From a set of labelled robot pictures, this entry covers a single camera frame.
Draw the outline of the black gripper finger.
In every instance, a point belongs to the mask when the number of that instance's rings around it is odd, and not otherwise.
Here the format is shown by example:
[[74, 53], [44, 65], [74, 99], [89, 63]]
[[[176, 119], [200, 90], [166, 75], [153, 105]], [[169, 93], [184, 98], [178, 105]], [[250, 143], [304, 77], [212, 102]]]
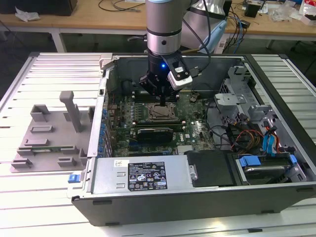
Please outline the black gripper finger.
[[160, 106], [163, 106], [163, 96], [160, 85], [154, 84], [148, 76], [140, 77], [139, 85], [146, 90], [156, 101], [159, 101]]
[[166, 101], [171, 98], [176, 98], [179, 90], [174, 90], [172, 86], [163, 87], [163, 106], [166, 105]]

